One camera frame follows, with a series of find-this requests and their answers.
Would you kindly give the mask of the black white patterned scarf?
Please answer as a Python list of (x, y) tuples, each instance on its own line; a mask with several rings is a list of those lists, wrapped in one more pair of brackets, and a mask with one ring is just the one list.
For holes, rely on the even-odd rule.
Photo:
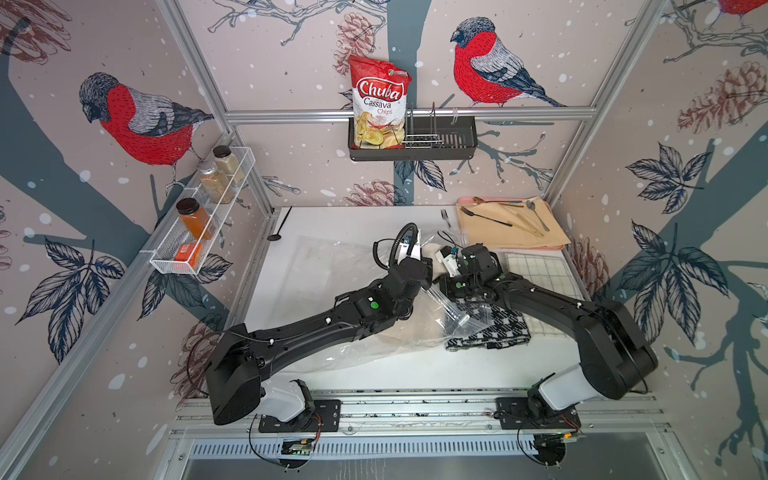
[(518, 311), (480, 301), (460, 301), (457, 307), (469, 315), (469, 320), (446, 342), (448, 351), (502, 350), (531, 340), (523, 315)]

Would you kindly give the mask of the cream checked cloth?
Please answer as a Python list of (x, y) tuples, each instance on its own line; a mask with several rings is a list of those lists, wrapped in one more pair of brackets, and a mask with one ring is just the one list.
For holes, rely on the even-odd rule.
[[(506, 271), (519, 274), (532, 283), (577, 300), (585, 300), (581, 280), (572, 272), (561, 253), (552, 255), (503, 251), (499, 255)], [(532, 338), (567, 338), (568, 335), (530, 315), (522, 316)]]

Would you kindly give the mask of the clear plastic vacuum bag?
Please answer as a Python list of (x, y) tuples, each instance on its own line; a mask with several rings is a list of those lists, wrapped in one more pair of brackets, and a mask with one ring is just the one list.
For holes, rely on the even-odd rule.
[[(336, 296), (366, 287), (384, 275), (369, 247), (301, 237), (265, 326), (281, 327), (321, 313), (333, 306)], [(308, 374), (341, 370), (397, 355), (431, 352), (493, 324), (489, 305), (459, 300), (446, 304), (445, 300), (436, 284), (428, 291), (420, 290), (408, 319), (398, 320), (371, 337), (326, 348), (282, 371)]]

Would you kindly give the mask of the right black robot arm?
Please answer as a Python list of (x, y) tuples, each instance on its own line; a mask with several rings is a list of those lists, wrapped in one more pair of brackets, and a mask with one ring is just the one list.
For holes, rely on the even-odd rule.
[(478, 298), (518, 311), (570, 336), (579, 362), (535, 383), (527, 394), (526, 414), (543, 424), (593, 398), (620, 400), (658, 367), (658, 358), (628, 309), (575, 299), (505, 272), (498, 255), (481, 244), (459, 250), (456, 267), (437, 277), (451, 300)]

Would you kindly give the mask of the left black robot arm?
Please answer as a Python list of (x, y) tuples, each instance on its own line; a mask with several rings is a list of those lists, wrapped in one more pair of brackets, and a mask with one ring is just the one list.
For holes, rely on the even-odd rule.
[(431, 284), (431, 261), (406, 258), (383, 278), (341, 295), (329, 310), (273, 329), (248, 332), (240, 324), (226, 330), (204, 370), (213, 422), (227, 425), (256, 410), (266, 395), (262, 383), (287, 366), (408, 319), (414, 299)]

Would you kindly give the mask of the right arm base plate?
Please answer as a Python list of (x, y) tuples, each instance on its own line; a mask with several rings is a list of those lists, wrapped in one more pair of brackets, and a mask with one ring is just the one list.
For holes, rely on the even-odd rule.
[(528, 397), (497, 397), (493, 417), (503, 430), (580, 430), (581, 421), (574, 407), (553, 410), (543, 400)]

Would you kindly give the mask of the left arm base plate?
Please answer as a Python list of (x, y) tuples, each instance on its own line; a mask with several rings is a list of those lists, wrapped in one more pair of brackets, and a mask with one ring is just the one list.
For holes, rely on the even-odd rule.
[(258, 421), (258, 432), (337, 432), (339, 429), (340, 410), (340, 400), (314, 400), (294, 419), (287, 422), (280, 421), (272, 416), (261, 416)]

